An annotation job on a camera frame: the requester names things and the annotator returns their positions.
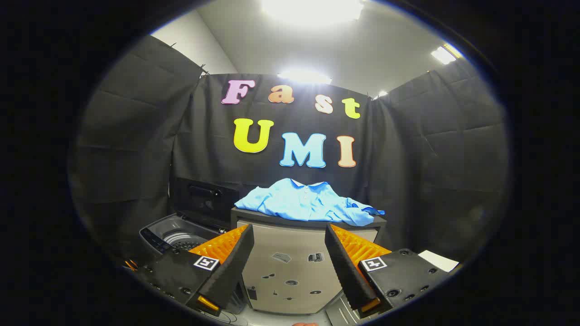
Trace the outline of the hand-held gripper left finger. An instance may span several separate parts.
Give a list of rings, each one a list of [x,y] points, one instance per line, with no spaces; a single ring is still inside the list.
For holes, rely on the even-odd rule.
[[[161,255],[137,263],[136,275],[180,305],[217,317],[228,306],[253,246],[251,224],[191,250],[159,243]]]

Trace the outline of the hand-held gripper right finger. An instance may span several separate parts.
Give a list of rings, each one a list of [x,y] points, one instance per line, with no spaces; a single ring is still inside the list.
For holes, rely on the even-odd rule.
[[[326,226],[324,243],[348,304],[360,317],[416,301],[450,277],[412,250],[387,250],[337,225]]]

